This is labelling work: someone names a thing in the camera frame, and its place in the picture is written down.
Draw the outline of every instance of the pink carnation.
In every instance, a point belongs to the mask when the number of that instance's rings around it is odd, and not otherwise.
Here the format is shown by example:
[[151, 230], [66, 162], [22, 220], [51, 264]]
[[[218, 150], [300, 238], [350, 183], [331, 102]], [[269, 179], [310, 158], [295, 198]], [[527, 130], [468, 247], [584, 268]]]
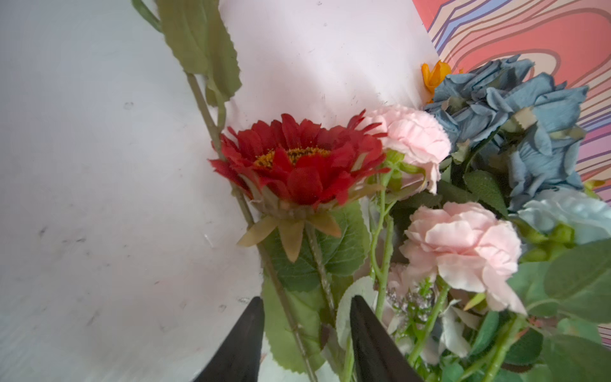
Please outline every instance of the pink carnation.
[[[371, 123], [381, 123], [371, 134], [387, 134], [380, 139], [385, 149], [405, 154], [405, 163], [426, 171], [427, 188], [436, 194], [441, 178], [439, 163], [450, 154], [452, 145], [435, 117], [425, 111], [394, 105], [367, 113], [360, 127]], [[404, 186], [421, 181], [421, 174], [404, 175]]]
[[439, 274], [449, 286], [485, 292], [493, 310], [526, 314], [507, 285], [518, 270], [521, 242], [508, 221], [498, 220], [479, 203], [446, 203], [442, 210], [420, 207], [400, 248], [409, 259], [410, 283]]

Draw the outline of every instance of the blue hydrangea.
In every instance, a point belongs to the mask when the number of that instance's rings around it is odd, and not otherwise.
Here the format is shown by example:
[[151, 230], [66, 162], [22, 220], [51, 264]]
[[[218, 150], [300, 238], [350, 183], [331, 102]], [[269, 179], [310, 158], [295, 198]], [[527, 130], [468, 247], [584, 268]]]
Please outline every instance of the blue hydrangea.
[[576, 123], [588, 88], [565, 89], [566, 83], [555, 85], [546, 73], [523, 82], [533, 65], [514, 56], [449, 75], [425, 107], [444, 127], [453, 151], [465, 142], [474, 148], [506, 122], [515, 123], [519, 111], [532, 113], [536, 124], [522, 138], [499, 130], [474, 161], [476, 167], [504, 162], [513, 210], [542, 189], [583, 188], [575, 165], [584, 134]]

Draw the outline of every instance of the flower stem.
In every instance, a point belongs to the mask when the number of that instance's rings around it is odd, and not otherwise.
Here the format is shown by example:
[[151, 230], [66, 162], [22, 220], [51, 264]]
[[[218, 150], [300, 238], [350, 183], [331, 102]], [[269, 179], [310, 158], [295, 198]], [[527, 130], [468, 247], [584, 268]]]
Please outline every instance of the flower stem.
[[350, 382], [354, 369], [354, 349], [352, 348], [352, 336], [348, 336], [348, 344], [346, 345], [346, 356], [344, 357], [344, 368], [340, 376], [341, 382]]
[[388, 285], [388, 272], [390, 268], [390, 258], [392, 257], [392, 234], [394, 233], [395, 222], [390, 215], [386, 216], [386, 240], [384, 242], [384, 259], [382, 268], [378, 276], [378, 302], [376, 303], [376, 317], [382, 320], [384, 312], [384, 302], [386, 301], [386, 286]]
[[[210, 134], [210, 138], [212, 138], [214, 149], [216, 150], [217, 154], [219, 155], [219, 158], [222, 160], [225, 160], [225, 156], [221, 152], [221, 138], [220, 138], [220, 132], [223, 127], [223, 124], [225, 123], [224, 116], [223, 116], [223, 114], [225, 113], [225, 106], [223, 105], [222, 107], [223, 113], [221, 113], [221, 108], [219, 108], [219, 126], [221, 128], [218, 128], [214, 124], [212, 116], [210, 116], [210, 112], [208, 111], [208, 104], [206, 103], [206, 100], [203, 97], [199, 84], [197, 83], [197, 78], [191, 73], [186, 73], [186, 76], [187, 76], [187, 82], [189, 83], [191, 91], [193, 92], [193, 96], [196, 99], [197, 107], [199, 108], [199, 111], [202, 113], [203, 121], [206, 123], [206, 127], [208, 128], [208, 133]], [[248, 228], [252, 227], [253, 224], [255, 224], [255, 220], [252, 217], [252, 213], [251, 213], [250, 208], [248, 207], [248, 203], [246, 202], [244, 198], [244, 194], [242, 194], [242, 192], [238, 190], [237, 187], [233, 185], [233, 183], [232, 183], [232, 194], [238, 200], [238, 204], [240, 205], [240, 210], [242, 211], [242, 215], [244, 215], [244, 219], [246, 220]], [[263, 269], [265, 270], [265, 273], [269, 276], [269, 279], [271, 280], [274, 286], [274, 289], [276, 290], [276, 294], [278, 295], [278, 299], [280, 300], [280, 305], [282, 305], [282, 310], [284, 310], [284, 315], [287, 318], [288, 325], [291, 328], [291, 332], [293, 333], [293, 336], [295, 337], [295, 343], [297, 345], [297, 349], [299, 350], [299, 353], [301, 354], [301, 358], [303, 359], [304, 364], [305, 364], [305, 372], [308, 374], [308, 378], [310, 382], [318, 382], [316, 373], [314, 372], [314, 369], [312, 368], [312, 365], [310, 364], [310, 358], [308, 357], [303, 338], [301, 334], [299, 333], [299, 326], [297, 324], [297, 321], [295, 320], [295, 316], [293, 315], [291, 303], [287, 298], [287, 294], [285, 293], [284, 288], [282, 287], [282, 283], [280, 282], [280, 279], [278, 278], [276, 269], [274, 268], [274, 265], [271, 262], [271, 257], [269, 253], [267, 252], [267, 250], [265, 249], [265, 247], [263, 247], [263, 245], [261, 244], [257, 245], [257, 248], [261, 256], [261, 260], [263, 263]]]
[[142, 0], [131, 0], [131, 5], [140, 13], [140, 16], [146, 20], [158, 32], [161, 32], [161, 23], [159, 19], [148, 9]]
[[463, 375], [461, 375], [461, 377], [458, 378], [458, 381], [456, 381], [456, 382], [462, 382], [462, 381], [466, 380], [471, 375], [473, 375], [473, 373], [477, 372], [482, 367], [484, 367], [484, 365], [486, 365], [488, 362], [490, 362], [490, 359], [492, 358], [492, 356], [494, 356], [494, 353], [496, 353], [496, 349], [497, 349], [497, 347], [494, 346], [492, 349], [490, 349], [488, 354], [486, 354], [482, 358], [478, 359], [477, 361], [473, 362], [471, 364], [471, 366], [469, 366], [467, 368], [467, 370], [465, 370], [463, 372]]
[[206, 127], [208, 128], [208, 134], [210, 134], [210, 138], [212, 138], [212, 145], [214, 149], [219, 154], [219, 157], [222, 160], [225, 160], [225, 156], [221, 152], [221, 137], [219, 128], [214, 124], [214, 120], [210, 115], [210, 111], [208, 110], [208, 104], [206, 103], [206, 99], [203, 97], [202, 90], [199, 87], [199, 83], [197, 82], [197, 78], [192, 73], [187, 73], [187, 82], [189, 83], [189, 87], [191, 88], [191, 92], [193, 92], [193, 96], [195, 97], [195, 101], [197, 103], [197, 108], [200, 113], [202, 113], [203, 121], [206, 123]]
[[513, 321], [511, 321], [511, 324], [509, 325], [509, 329], [507, 330], [505, 337], [503, 337], [500, 343], [497, 343], [498, 348], [494, 353], [494, 356], [492, 357], [492, 362], [490, 363], [490, 365], [488, 365], [486, 375], [484, 376], [484, 379], [481, 382], [492, 382], [494, 380], [497, 373], [499, 372], [501, 365], [503, 364], [503, 361], [505, 360], [507, 351], [516, 341], [516, 335], [525, 324], [525, 316], [517, 315], [513, 318]]
[[329, 312], [331, 313], [331, 317], [335, 317], [335, 302], [333, 301], [333, 293], [331, 293], [331, 282], [329, 281], [327, 270], [324, 269], [323, 252], [321, 251], [320, 245], [318, 244], [318, 239], [316, 238], [316, 228], [314, 228], [313, 225], [306, 223], [305, 231], [308, 244], [310, 245], [310, 251], [312, 252], [312, 257], [314, 258], [314, 261], [316, 261], [316, 268], [318, 269], [318, 274], [320, 275], [320, 285], [322, 285], [324, 295], [327, 298]]
[[444, 308], [445, 300], [447, 299], [448, 292], [450, 291], [450, 286], [448, 284], [446, 284], [444, 281], [442, 281], [442, 285], [443, 285], [443, 287], [442, 287], [441, 291], [439, 292], [439, 296], [437, 297], [437, 301], [435, 302], [435, 305], [433, 306], [433, 310], [431, 311], [431, 315], [428, 318], [428, 320], [426, 321], [423, 333], [420, 336], [420, 338], [418, 339], [418, 341], [416, 342], [416, 345], [414, 346], [414, 349], [409, 354], [408, 362], [409, 362], [409, 364], [411, 366], [414, 366], [414, 363], [416, 362], [416, 360], [420, 356], [420, 353], [422, 352], [422, 349], [424, 349], [424, 346], [426, 344], [426, 340], [427, 340], [428, 336], [431, 334], [431, 332], [433, 331], [433, 327], [435, 326], [435, 322], [437, 321], [437, 317], [441, 313], [441, 309]]
[[371, 261], [371, 269], [373, 270], [373, 275], [378, 279], [382, 276], [382, 270], [378, 265], [378, 259], [376, 258], [376, 248], [378, 247], [378, 240], [380, 238], [380, 233], [382, 232], [382, 228], [384, 227], [384, 218], [390, 212], [390, 208], [394, 205], [387, 207], [386, 205], [386, 186], [390, 182], [390, 175], [384, 174], [381, 178], [379, 175], [376, 176], [377, 181], [380, 182], [382, 186], [384, 186], [384, 190], [380, 191], [378, 196], [379, 210], [380, 216], [378, 218], [378, 225], [376, 225], [375, 229], [371, 233], [371, 248], [369, 250], [369, 256]]

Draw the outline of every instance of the orange flower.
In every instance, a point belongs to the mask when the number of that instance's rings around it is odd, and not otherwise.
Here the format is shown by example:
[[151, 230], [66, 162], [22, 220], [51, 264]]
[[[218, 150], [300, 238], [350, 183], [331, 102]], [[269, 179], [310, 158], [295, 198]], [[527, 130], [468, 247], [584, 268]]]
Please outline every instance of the orange flower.
[[449, 64], [443, 61], [437, 61], [433, 72], [428, 68], [428, 64], [422, 65], [422, 78], [424, 85], [431, 94], [435, 94], [435, 88], [443, 82], [445, 76], [452, 73], [452, 68]]

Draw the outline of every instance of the bouquet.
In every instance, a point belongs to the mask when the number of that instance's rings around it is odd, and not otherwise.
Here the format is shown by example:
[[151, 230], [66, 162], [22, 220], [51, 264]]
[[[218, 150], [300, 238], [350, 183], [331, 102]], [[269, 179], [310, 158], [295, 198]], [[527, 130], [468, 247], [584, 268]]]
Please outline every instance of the bouquet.
[[611, 208], [575, 172], [587, 88], [526, 80], [519, 56], [457, 75], [438, 63], [423, 66], [424, 110], [234, 131], [225, 103], [241, 83], [218, 1], [158, 0], [159, 18], [133, 4], [185, 70], [246, 220], [238, 244], [258, 247], [278, 365], [316, 381], [328, 362], [351, 381], [361, 295], [424, 381], [608, 379]]

